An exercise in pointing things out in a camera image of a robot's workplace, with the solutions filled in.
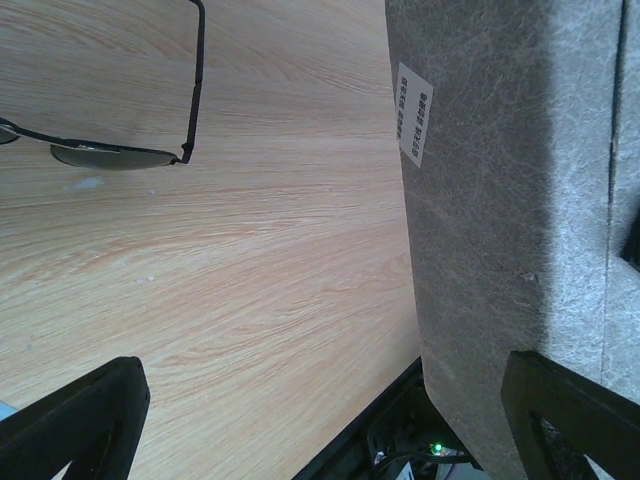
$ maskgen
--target gray fabric panel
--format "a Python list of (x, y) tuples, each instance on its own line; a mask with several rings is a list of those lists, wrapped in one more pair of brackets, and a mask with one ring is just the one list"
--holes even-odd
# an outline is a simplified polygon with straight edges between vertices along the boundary
[(431, 83), (402, 156), (425, 384), (493, 480), (525, 478), (500, 402), (509, 352), (601, 382), (620, 0), (387, 0)]
[(628, 5), (613, 176), (603, 384), (640, 403), (640, 273), (619, 257), (640, 211), (640, 5), (637, 1)]

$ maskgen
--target sunglasses lens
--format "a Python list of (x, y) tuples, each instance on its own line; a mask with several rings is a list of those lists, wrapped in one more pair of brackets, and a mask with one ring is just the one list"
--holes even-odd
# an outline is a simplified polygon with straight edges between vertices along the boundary
[(163, 167), (176, 160), (172, 153), (137, 151), (122, 148), (120, 152), (74, 150), (51, 145), (51, 154), (67, 165), (100, 170), (142, 170)]
[(3, 130), (0, 128), (0, 145), (4, 145), (5, 143), (11, 143), (14, 140), (20, 138), (15, 133), (8, 132), (7, 130)]

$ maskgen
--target eyeglasses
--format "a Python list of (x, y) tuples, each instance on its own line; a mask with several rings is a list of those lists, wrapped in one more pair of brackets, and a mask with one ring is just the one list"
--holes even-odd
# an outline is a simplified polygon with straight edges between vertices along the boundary
[(27, 130), (15, 123), (0, 118), (0, 145), (29, 137), (51, 145), (51, 155), (62, 163), (75, 167), (98, 168), (103, 170), (139, 170), (162, 167), (176, 163), (189, 163), (196, 140), (198, 108), (204, 70), (204, 5), (201, 0), (188, 0), (198, 7), (198, 45), (196, 52), (196, 83), (191, 97), (189, 130), (187, 141), (182, 145), (182, 158), (174, 153), (146, 148), (125, 147), (108, 143), (90, 142), (58, 138)]

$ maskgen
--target light wood surface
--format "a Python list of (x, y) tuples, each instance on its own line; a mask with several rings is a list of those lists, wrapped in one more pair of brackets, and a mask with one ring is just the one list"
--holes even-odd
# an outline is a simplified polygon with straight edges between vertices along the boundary
[[(131, 478), (287, 479), (418, 356), (382, 0), (207, 0), (192, 164), (0, 146), (0, 400), (137, 355)], [(186, 0), (5, 0), (0, 116), (180, 152)]]

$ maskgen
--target sticker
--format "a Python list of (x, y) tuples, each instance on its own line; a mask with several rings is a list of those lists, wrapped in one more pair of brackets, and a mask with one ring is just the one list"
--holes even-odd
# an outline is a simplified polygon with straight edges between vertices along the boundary
[(413, 470), (411, 470), (411, 464), (407, 463), (402, 471), (396, 477), (396, 480), (415, 480), (413, 476)]
[(418, 168), (427, 138), (433, 86), (400, 62), (396, 88), (396, 137), (402, 150)]

